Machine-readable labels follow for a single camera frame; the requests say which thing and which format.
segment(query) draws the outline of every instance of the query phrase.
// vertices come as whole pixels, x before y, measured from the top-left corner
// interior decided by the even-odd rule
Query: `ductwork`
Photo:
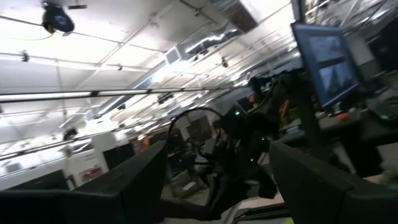
[[[210,47],[217,48],[217,46],[242,33],[242,31],[227,23],[220,29],[211,31],[205,36],[193,36],[191,39],[187,39],[181,44],[183,45],[184,53],[189,54],[189,57],[192,58],[198,54],[206,55]]]
[[[240,0],[210,0],[214,7],[244,33],[257,27],[257,22]]]
[[[258,23],[239,0],[210,0],[212,5],[227,18],[228,22],[220,28],[211,29],[215,24],[202,27],[189,38],[169,50],[166,61],[173,65],[181,61],[197,61],[200,55],[215,52],[220,45],[234,37],[246,34]]]
[[[224,15],[229,22],[218,29],[211,30],[212,26],[205,26],[196,31],[189,38],[172,48],[165,54],[166,61],[158,64],[144,76],[140,77],[127,89],[149,88],[154,84],[152,77],[158,71],[167,66],[180,61],[187,61],[194,58],[199,60],[199,55],[206,55],[209,52],[215,52],[217,47],[227,43],[233,38],[245,34],[257,27],[256,20],[246,10],[239,0],[210,0],[212,5]],[[106,114],[117,108],[133,96],[123,96],[116,101],[109,101],[99,109],[99,115]]]

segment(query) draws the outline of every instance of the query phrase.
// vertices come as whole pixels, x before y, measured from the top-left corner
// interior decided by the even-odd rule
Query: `desk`
[[[339,138],[357,174],[361,177],[382,172],[379,167],[382,159],[377,146],[398,142],[398,128],[383,126],[367,111],[351,116],[351,119],[345,122],[322,118],[320,127],[326,138]],[[308,145],[304,132],[284,136],[279,141],[291,147]]]

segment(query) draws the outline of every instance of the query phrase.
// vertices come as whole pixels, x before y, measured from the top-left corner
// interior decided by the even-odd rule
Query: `desk surface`
[[[375,175],[372,177],[367,177],[364,178],[364,180],[370,181],[375,184],[379,184],[383,175]],[[265,206],[270,206],[270,205],[277,205],[279,203],[284,203],[284,199],[282,198],[281,194],[278,192],[277,195],[275,195],[274,199],[266,199],[266,198],[252,198],[249,200],[245,200],[240,203],[239,205],[239,210],[244,209],[244,208],[259,208],[259,207],[265,207]]]
[[[363,142],[380,146],[398,141],[398,127],[388,128],[365,111],[357,115],[351,115],[351,119],[339,122],[336,118],[322,118],[319,120],[322,131],[328,138],[341,136],[344,132],[348,134],[358,133]],[[305,139],[303,131],[291,135],[286,135],[279,139],[285,144],[293,143],[294,146],[302,145]]]

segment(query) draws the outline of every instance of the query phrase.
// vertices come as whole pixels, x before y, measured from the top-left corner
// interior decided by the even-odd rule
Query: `computer monitor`
[[[359,86],[358,70],[340,28],[291,26],[322,108],[333,106]]]

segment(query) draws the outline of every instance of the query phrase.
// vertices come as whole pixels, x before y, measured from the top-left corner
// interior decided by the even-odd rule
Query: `electronic equipment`
[[[152,224],[165,182],[166,163],[165,141],[159,141],[73,191],[0,191],[2,217],[13,223],[36,220],[40,223]]]
[[[43,14],[42,26],[47,30],[47,32],[53,34],[55,31],[59,30],[63,32],[64,35],[68,35],[73,32],[75,24],[65,13],[62,6],[44,1],[43,7],[45,12]]]
[[[291,26],[322,108],[330,108],[359,87],[358,69],[339,27]]]
[[[383,124],[398,126],[398,96],[368,102],[369,111]]]
[[[279,142],[269,153],[294,223],[397,223],[398,192],[343,172]]]

